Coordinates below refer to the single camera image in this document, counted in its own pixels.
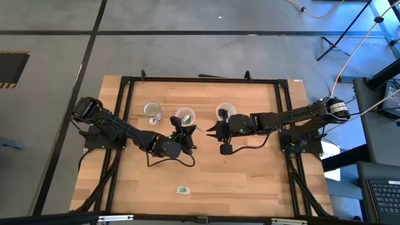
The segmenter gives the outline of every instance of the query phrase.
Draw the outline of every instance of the wooden tabletop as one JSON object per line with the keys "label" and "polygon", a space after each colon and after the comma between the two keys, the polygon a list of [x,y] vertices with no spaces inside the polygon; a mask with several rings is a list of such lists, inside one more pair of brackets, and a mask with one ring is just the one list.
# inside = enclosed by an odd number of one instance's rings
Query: wooden tabletop
{"label": "wooden tabletop", "polygon": [[[114,109],[120,76],[105,76],[99,99],[104,107]],[[138,129],[170,135],[174,127],[169,117],[182,107],[196,113],[195,124],[202,130],[216,123],[216,106],[231,103],[237,113],[277,112],[272,84],[228,84],[209,82],[135,82],[128,122]],[[290,80],[293,108],[307,104],[302,81]],[[126,95],[123,97],[124,109]],[[149,101],[161,105],[162,121],[150,125],[143,114]],[[173,214],[208,216],[279,216],[293,217],[288,172],[279,138],[272,133],[261,149],[246,149],[222,156],[220,142],[196,130],[192,136],[196,165],[185,167],[178,162],[162,162],[147,167],[145,153],[128,140],[122,152],[112,212],[136,214]],[[233,148],[258,146],[264,136],[235,137]],[[78,208],[96,187],[103,164],[104,150],[91,152],[82,162],[77,177],[71,209]],[[179,157],[191,164],[185,154]],[[302,155],[307,186],[323,208],[333,213],[321,162],[312,154]],[[150,158],[150,163],[160,160]],[[190,188],[188,195],[177,194],[178,186]],[[101,209],[105,207],[106,194]],[[301,212],[304,204],[297,187]]]}

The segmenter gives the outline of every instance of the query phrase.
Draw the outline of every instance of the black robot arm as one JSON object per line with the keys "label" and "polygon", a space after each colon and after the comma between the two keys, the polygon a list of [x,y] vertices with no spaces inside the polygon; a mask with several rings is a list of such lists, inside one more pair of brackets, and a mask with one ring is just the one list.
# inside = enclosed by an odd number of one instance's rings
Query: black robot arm
{"label": "black robot arm", "polygon": [[176,159],[181,150],[191,155],[191,149],[196,148],[191,138],[196,126],[182,127],[181,120],[174,116],[171,117],[171,123],[175,126],[176,132],[166,137],[153,131],[141,131],[119,119],[108,109],[104,109],[100,100],[82,97],[72,111],[72,119],[79,123],[96,126],[101,136],[110,143],[118,143],[130,138],[140,150],[155,157]]}
{"label": "black robot arm", "polygon": [[[325,98],[311,105],[282,113],[262,112],[252,113],[250,116],[235,114],[229,119],[225,110],[220,109],[218,113],[223,120],[218,121],[207,131],[215,131],[215,134],[208,134],[208,136],[224,143],[220,146],[221,154],[235,153],[230,145],[231,138],[250,135],[268,136],[278,129],[281,130],[281,143],[284,141],[291,146],[297,146],[297,151],[299,151],[312,145],[311,140],[317,138],[315,133],[318,133],[316,131],[319,128],[331,123],[345,123],[350,118],[345,103],[336,98]],[[308,119],[309,121],[302,126],[291,126],[285,129],[285,125]]]}

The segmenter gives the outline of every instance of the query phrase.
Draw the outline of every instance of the black keyboard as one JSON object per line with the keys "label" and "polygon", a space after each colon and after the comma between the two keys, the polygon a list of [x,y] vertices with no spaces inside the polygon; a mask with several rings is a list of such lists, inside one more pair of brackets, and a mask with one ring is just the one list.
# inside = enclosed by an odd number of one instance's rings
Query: black keyboard
{"label": "black keyboard", "polygon": [[368,181],[379,221],[400,219],[400,181]]}

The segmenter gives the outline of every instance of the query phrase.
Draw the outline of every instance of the plastic cup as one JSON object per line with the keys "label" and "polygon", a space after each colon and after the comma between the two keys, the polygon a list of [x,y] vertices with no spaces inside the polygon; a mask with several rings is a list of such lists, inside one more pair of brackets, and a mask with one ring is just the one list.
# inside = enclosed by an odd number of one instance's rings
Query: plastic cup
{"label": "plastic cup", "polygon": [[182,119],[186,115],[190,115],[190,123],[184,124],[182,122],[182,126],[190,126],[190,125],[192,125],[194,123],[194,120],[196,119],[196,115],[195,115],[194,111],[192,109],[188,108],[188,107],[183,107],[183,108],[179,109],[178,111],[176,111],[175,116],[177,118]]}
{"label": "plastic cup", "polygon": [[222,119],[222,117],[220,117],[219,115],[218,115],[218,110],[219,109],[225,109],[226,111],[227,111],[227,116],[228,116],[228,118],[229,117],[231,117],[232,115],[235,115],[236,114],[236,108],[232,105],[232,104],[230,104],[230,103],[221,103],[221,104],[219,104],[218,106],[217,106],[217,108],[216,108],[216,110],[215,110],[215,115],[217,116],[217,120],[218,121],[222,121],[223,119]]}

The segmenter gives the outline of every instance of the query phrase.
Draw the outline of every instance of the mug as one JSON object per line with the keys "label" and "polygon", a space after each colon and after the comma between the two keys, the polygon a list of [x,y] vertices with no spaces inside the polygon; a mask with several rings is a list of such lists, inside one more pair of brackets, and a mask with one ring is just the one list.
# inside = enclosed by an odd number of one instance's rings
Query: mug
{"label": "mug", "polygon": [[155,125],[161,120],[161,106],[156,102],[148,102],[143,112],[149,118],[149,124]]}

